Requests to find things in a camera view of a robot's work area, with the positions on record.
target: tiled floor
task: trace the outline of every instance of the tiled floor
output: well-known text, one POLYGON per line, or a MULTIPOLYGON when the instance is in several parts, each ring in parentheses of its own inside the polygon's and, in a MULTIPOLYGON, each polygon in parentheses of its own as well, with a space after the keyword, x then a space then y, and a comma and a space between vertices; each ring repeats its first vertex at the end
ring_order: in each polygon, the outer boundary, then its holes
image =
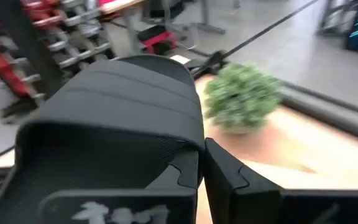
MULTIPOLYGON (((197 49, 211 53, 230 50, 262 31, 310 0, 242 0, 235 11, 232 1, 209 0, 211 22, 225 28, 226 34, 200 31, 197 49)), ((234 62, 255 61, 264 70, 286 80, 358 105, 358 54, 345 51, 340 42, 315 35, 316 23, 324 0, 308 7, 295 17, 280 24, 229 57, 234 62)), ((199 22, 200 5, 190 5, 176 22, 199 22)), ((132 18, 138 30, 145 29, 139 15, 132 18)), ((119 56, 130 54, 126 30, 106 25, 119 56)), ((189 58, 201 58, 185 50, 177 50, 189 58)), ((0 108, 8 104, 10 96, 0 90, 0 108)), ((3 126, 0 122, 0 151, 11 146, 17 126, 3 126)))

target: logo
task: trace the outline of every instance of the logo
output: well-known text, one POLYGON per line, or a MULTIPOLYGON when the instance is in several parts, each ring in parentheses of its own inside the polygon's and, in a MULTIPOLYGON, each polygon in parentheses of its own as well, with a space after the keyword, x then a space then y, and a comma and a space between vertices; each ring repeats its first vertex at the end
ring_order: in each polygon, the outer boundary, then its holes
POLYGON ((72 216, 72 220, 88 220, 89 224, 167 224, 169 210, 166 205, 156 205, 150 209, 133 213, 130 208, 122 207, 109 213, 108 207, 96 202, 86 202, 84 210, 72 216))

